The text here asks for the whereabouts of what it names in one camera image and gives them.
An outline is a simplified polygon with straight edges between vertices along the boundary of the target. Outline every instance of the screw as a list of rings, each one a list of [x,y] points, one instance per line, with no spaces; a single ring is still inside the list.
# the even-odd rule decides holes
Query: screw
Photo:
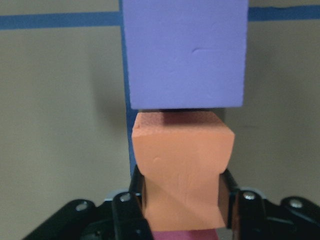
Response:
[[[127,202],[127,201],[129,201],[131,199],[131,195],[130,195],[130,193],[125,193],[125,194],[123,194],[121,197],[120,197],[120,201],[121,202]]]
[[[243,197],[247,200],[254,200],[256,198],[256,195],[252,191],[245,191],[243,193]]]
[[[303,207],[303,204],[301,201],[299,201],[298,199],[291,199],[289,201],[289,204],[291,207],[295,208],[295,209],[300,209]]]
[[[75,207],[75,210],[77,210],[78,212],[85,210],[88,207],[88,203],[86,201],[80,203],[79,205],[77,205]]]

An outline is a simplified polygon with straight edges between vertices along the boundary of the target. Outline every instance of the stacked blocks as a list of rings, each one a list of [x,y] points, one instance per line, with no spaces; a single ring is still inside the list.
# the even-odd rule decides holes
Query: stacked blocks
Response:
[[[210,111],[140,112],[132,142],[145,177],[143,214],[153,231],[220,228],[219,174],[234,133]]]

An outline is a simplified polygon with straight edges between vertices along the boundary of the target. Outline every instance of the blue tape stripe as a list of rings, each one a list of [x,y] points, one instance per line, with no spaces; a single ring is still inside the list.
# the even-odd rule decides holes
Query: blue tape stripe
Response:
[[[79,12],[0,16],[0,30],[122,26],[121,10],[115,12]],[[286,21],[320,19],[320,5],[286,8],[250,7],[248,20]]]
[[[122,25],[120,12],[80,12],[0,16],[0,30]]]
[[[277,7],[250,7],[248,20],[258,21],[288,21],[320,19],[320,5]]]
[[[119,8],[121,12],[121,19],[123,20],[122,14],[122,0],[119,0]],[[125,28],[122,24],[121,28],[121,44],[122,44],[122,64],[123,64],[123,78],[124,78],[124,94],[125,94],[125,107],[126,107],[126,130],[128,135],[128,147],[129,147],[129,160],[130,160],[130,173],[131,175],[134,173],[134,169],[136,166],[136,158],[134,154],[134,148],[132,145],[132,128],[134,127],[135,119],[138,111],[133,110],[130,104],[130,90],[129,90],[129,74],[128,74],[128,60],[127,60],[127,48],[126,48],[126,36],[125,36]]]

